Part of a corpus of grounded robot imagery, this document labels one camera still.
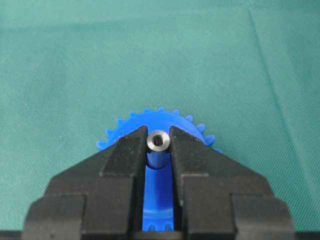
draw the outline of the green fabric background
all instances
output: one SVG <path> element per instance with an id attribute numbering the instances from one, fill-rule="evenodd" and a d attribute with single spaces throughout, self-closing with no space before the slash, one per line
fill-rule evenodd
<path id="1" fill-rule="evenodd" d="M 320 230 L 320 1 L 0 1 L 0 229 L 144 107 L 180 109 Z"/>

